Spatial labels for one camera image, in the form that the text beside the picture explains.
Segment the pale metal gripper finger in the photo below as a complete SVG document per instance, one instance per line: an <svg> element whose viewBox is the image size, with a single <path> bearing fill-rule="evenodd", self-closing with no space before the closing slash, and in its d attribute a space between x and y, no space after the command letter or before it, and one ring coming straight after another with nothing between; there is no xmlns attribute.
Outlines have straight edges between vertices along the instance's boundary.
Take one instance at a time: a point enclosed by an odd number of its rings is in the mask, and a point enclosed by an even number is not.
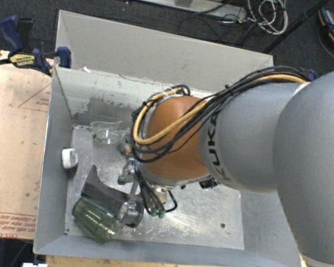
<svg viewBox="0 0 334 267"><path fill-rule="evenodd" d="M121 174L118 177L118 184L125 185L128 183L132 183L135 179L135 171L136 171L136 161L134 159L128 159L123 169L121 170Z"/></svg>
<svg viewBox="0 0 334 267"><path fill-rule="evenodd" d="M134 196L121 205L117 214L117 220L119 224L136 228L143 219L143 213L143 200L139 196Z"/></svg>

